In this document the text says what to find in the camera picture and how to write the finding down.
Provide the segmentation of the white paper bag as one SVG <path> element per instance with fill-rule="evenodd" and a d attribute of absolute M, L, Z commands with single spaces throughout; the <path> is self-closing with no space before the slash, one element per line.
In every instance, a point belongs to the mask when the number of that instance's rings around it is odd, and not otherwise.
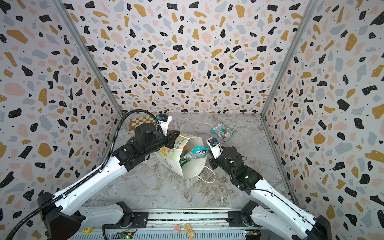
<path fill-rule="evenodd" d="M 163 165 L 177 175 L 187 180 L 196 177 L 212 184 L 216 180 L 216 175 L 209 181 L 200 176 L 204 169 L 212 171 L 206 166 L 209 150 L 204 146 L 201 137 L 182 133 L 177 137 L 172 149 L 162 147 L 155 154 Z"/>

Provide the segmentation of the teal Fox's candy bag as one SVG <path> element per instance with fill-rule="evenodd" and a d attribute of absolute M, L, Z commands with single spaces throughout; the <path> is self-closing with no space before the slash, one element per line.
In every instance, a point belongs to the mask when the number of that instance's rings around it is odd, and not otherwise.
<path fill-rule="evenodd" d="M 218 123 L 211 129 L 211 132 L 216 134 L 223 141 L 227 141 L 232 137 L 236 130 L 223 123 Z"/>
<path fill-rule="evenodd" d="M 184 160 L 204 158 L 208 154 L 209 150 L 209 148 L 195 146 L 184 156 Z"/>

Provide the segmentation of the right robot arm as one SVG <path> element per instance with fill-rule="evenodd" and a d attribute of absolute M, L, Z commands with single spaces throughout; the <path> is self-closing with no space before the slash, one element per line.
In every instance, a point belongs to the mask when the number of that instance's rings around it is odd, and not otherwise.
<path fill-rule="evenodd" d="M 285 240 L 332 239 L 329 220 L 313 216 L 280 194 L 261 174 L 244 164 L 236 148 L 216 145 L 210 148 L 210 153 L 213 169 L 221 168 L 235 187 L 269 207 L 265 210 L 253 201 L 248 202 L 240 217 L 245 225 L 265 227 Z"/>

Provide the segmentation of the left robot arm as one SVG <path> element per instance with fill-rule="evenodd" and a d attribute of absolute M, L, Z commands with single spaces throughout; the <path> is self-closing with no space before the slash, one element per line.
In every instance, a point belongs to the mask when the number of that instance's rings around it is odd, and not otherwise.
<path fill-rule="evenodd" d="M 144 162 L 148 155 L 163 147 L 172 149 L 179 135 L 179 131 L 172 130 L 162 134 L 154 124 L 142 124 L 135 129 L 134 137 L 112 153 L 104 167 L 96 168 L 54 195 L 41 195 L 38 204 L 48 205 L 41 217 L 51 239 L 67 240 L 79 230 L 100 225 L 131 227 L 135 223 L 134 214 L 124 202 L 96 208 L 85 208 L 83 204 L 110 182 Z"/>

